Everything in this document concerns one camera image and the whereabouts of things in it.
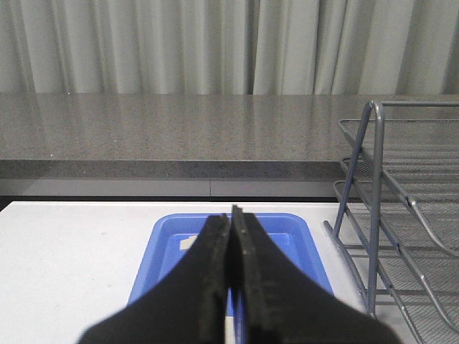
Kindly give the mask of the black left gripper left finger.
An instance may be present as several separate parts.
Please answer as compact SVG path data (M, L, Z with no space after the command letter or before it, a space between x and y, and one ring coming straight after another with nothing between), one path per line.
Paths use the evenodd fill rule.
M87 329L80 343L223 343L230 221L209 216L178 264L126 309Z

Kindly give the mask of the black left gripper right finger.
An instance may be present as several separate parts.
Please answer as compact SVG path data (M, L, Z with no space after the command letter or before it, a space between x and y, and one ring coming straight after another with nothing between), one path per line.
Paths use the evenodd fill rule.
M244 343L398 343L385 324L301 272L253 213L233 206L231 288Z

